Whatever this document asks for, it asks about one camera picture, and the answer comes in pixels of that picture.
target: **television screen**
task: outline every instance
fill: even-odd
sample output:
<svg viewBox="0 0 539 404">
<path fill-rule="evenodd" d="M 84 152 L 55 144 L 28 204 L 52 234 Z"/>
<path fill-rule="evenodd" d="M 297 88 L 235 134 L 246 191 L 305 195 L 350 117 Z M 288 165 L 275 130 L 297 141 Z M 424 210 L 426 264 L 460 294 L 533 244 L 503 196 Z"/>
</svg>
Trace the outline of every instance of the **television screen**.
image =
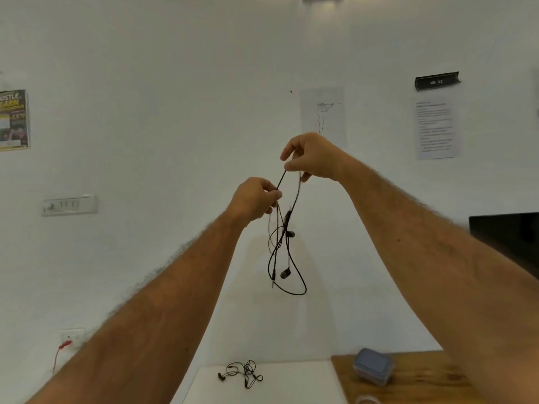
<svg viewBox="0 0 539 404">
<path fill-rule="evenodd" d="M 539 213 L 470 217 L 470 232 L 539 278 Z"/>
</svg>

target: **black sign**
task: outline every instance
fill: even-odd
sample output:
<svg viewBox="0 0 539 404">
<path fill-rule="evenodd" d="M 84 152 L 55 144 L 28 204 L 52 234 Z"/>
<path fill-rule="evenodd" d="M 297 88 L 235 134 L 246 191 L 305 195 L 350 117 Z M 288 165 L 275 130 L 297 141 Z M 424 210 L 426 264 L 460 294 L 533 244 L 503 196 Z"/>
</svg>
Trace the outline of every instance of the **black sign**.
<svg viewBox="0 0 539 404">
<path fill-rule="evenodd" d="M 443 88 L 445 86 L 460 83 L 459 73 L 450 72 L 448 74 L 420 76 L 415 78 L 415 89 L 425 90 L 434 88 Z"/>
</svg>

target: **black cable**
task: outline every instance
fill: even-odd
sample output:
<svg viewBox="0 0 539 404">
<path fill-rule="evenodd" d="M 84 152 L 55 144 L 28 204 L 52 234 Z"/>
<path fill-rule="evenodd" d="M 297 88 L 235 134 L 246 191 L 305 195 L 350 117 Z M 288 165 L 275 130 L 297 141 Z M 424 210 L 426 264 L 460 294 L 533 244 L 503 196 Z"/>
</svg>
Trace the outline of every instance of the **black cable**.
<svg viewBox="0 0 539 404">
<path fill-rule="evenodd" d="M 257 381 L 264 380 L 263 375 L 261 374 L 256 375 L 254 373 L 254 370 L 256 369 L 256 367 L 257 367 L 257 364 L 253 360 L 247 360 L 245 364 L 240 363 L 239 361 L 235 361 L 233 363 L 230 363 L 228 366 L 226 366 L 225 374 L 218 373 L 218 376 L 221 381 L 225 381 L 226 377 L 234 377 L 237 374 L 242 374 L 245 379 L 244 381 L 245 387 L 249 389 Z"/>
<path fill-rule="evenodd" d="M 279 184 L 277 184 L 277 189 L 279 189 L 279 186 L 281 185 L 282 180 L 285 177 L 285 174 L 286 174 L 286 171 L 282 174 L 282 177 L 279 180 Z M 300 176 L 300 180 L 299 180 L 299 183 L 298 183 L 298 192 L 296 193 L 296 198 L 294 199 L 294 203 L 292 205 L 292 208 L 285 214 L 285 217 L 283 218 L 280 207 L 277 207 L 277 228 L 275 230 L 273 230 L 273 232 L 270 234 L 269 239 L 268 239 L 268 248 L 270 249 L 269 251 L 271 253 L 270 259 L 268 261 L 268 275 L 269 275 L 269 278 L 272 281 L 272 287 L 273 287 L 273 285 L 275 285 L 280 290 L 282 290 L 283 292 L 286 292 L 289 295 L 297 295 L 297 296 L 305 295 L 307 293 L 307 285 L 305 284 L 305 281 L 303 280 L 303 276 L 301 276 L 301 272 L 298 269 L 298 267 L 296 266 L 296 264 L 294 263 L 294 260 L 292 259 L 292 255 L 290 253 L 290 238 L 293 235 L 291 234 L 290 231 L 288 231 L 288 224 L 290 223 L 290 218 L 292 217 L 292 213 L 294 211 L 296 203 L 298 202 L 298 197 L 300 195 L 301 173 L 299 173 L 299 176 Z M 273 244 L 272 237 L 273 237 L 273 235 L 275 233 L 277 233 L 278 240 L 277 240 L 277 242 L 275 244 Z M 296 272 L 300 276 L 301 282 L 303 283 L 303 287 L 305 288 L 305 290 L 303 292 L 301 292 L 301 293 L 289 292 L 286 289 L 283 289 L 283 287 L 281 287 L 275 281 L 275 279 L 276 279 L 276 271 L 277 271 L 277 251 L 282 246 L 283 238 L 285 240 L 286 251 L 288 253 L 288 268 L 283 272 L 283 274 L 285 272 L 287 272 L 287 275 L 283 277 L 282 276 L 283 274 L 281 274 L 281 277 L 282 278 L 287 278 L 288 275 L 290 275 L 290 273 L 291 273 L 290 272 L 290 263 L 292 263 L 292 265 L 294 266 L 294 269 L 296 270 Z M 272 260 L 273 260 L 273 271 L 271 271 Z"/>
</svg>

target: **line drawing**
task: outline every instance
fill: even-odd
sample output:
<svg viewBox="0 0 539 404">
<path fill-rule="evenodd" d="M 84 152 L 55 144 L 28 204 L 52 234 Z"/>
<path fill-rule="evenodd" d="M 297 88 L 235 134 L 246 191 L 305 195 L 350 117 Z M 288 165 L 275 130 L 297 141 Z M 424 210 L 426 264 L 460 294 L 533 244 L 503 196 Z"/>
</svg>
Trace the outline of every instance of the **line drawing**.
<svg viewBox="0 0 539 404">
<path fill-rule="evenodd" d="M 324 135 L 324 113 L 333 108 L 333 105 L 340 105 L 340 103 L 318 102 L 318 133 L 320 133 L 322 136 Z"/>
</svg>

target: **hand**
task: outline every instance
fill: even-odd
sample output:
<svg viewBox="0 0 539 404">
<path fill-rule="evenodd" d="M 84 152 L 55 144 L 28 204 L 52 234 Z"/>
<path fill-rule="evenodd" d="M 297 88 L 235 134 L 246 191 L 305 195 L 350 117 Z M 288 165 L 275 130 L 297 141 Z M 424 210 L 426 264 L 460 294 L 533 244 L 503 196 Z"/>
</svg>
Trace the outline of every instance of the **hand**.
<svg viewBox="0 0 539 404">
<path fill-rule="evenodd" d="M 226 212 L 246 227 L 264 214 L 271 214 L 281 197 L 282 193 L 268 180 L 249 177 L 239 185 Z"/>
<path fill-rule="evenodd" d="M 331 178 L 337 181 L 347 154 L 316 132 L 296 136 L 282 151 L 281 160 L 294 153 L 285 164 L 286 171 L 302 171 L 301 181 L 310 176 Z"/>
</svg>

